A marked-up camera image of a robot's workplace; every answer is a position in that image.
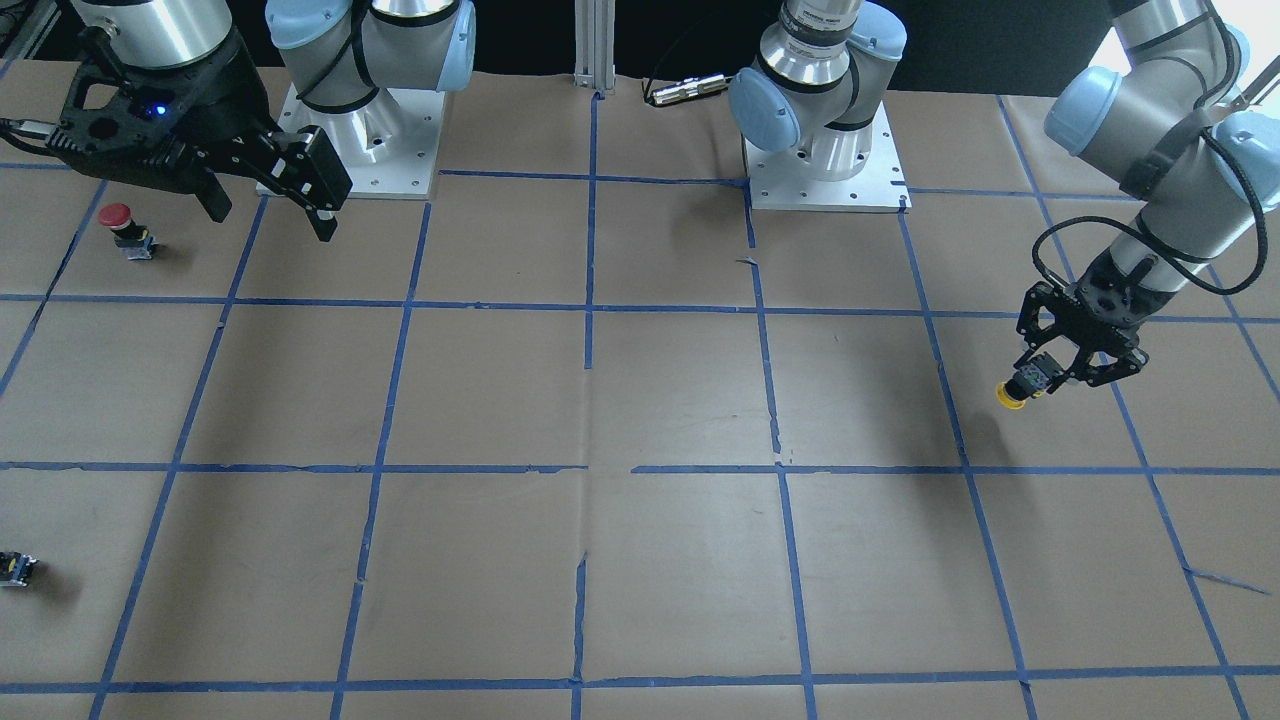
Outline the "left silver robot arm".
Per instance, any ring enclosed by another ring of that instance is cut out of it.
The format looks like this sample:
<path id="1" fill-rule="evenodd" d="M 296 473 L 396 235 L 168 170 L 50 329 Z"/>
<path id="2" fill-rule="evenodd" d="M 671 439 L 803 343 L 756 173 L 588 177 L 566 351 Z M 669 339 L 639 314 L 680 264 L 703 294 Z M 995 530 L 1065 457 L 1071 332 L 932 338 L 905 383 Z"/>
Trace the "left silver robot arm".
<path id="1" fill-rule="evenodd" d="M 1069 382 L 1092 387 L 1135 375 L 1147 361 L 1139 331 L 1248 229 L 1254 268 L 1225 295 L 1256 282 L 1268 258 L 1265 215 L 1277 206 L 1277 120 L 1234 94 L 1247 60 L 1243 33 L 1210 1 L 1112 1 L 1130 61 L 1120 74 L 1080 72 L 1044 118 L 1044 133 L 1107 176 L 1142 209 L 1107 219 L 1116 240 L 1078 281 L 1050 270 L 1025 293 L 1018 333 L 1025 352 L 997 388 L 1019 409 Z M 870 126 L 902 59 L 905 24 L 869 1 L 786 1 L 753 61 L 728 83 L 746 145 L 801 152 L 823 181 L 855 176 Z"/>

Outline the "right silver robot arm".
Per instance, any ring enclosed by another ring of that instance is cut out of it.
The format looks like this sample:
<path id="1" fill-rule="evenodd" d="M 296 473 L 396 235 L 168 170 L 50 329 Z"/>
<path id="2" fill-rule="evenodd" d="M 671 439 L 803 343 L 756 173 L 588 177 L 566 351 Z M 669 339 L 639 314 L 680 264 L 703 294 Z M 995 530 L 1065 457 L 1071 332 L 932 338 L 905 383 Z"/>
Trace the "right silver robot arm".
<path id="1" fill-rule="evenodd" d="M 445 95 L 474 70 L 471 1 L 270 1 L 292 91 L 275 115 L 224 1 L 73 1 L 84 60 L 54 123 L 3 137 L 81 174 L 198 200 L 223 222 L 221 176 L 302 208 L 321 241 L 349 196 L 430 192 Z"/>

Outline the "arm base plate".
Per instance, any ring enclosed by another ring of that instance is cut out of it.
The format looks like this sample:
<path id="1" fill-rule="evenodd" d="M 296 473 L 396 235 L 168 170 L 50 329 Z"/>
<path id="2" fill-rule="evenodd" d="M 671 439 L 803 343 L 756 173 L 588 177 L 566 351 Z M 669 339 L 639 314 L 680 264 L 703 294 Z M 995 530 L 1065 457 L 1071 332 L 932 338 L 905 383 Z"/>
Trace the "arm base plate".
<path id="1" fill-rule="evenodd" d="M 754 210 L 900 213 L 911 208 L 883 105 L 855 131 L 818 129 L 786 152 L 742 141 Z"/>
<path id="2" fill-rule="evenodd" d="M 291 86 L 279 123 L 285 131 L 325 131 L 353 182 L 351 199 L 426 200 L 449 99 L 430 90 L 383 88 L 369 105 L 333 115 L 305 106 Z"/>

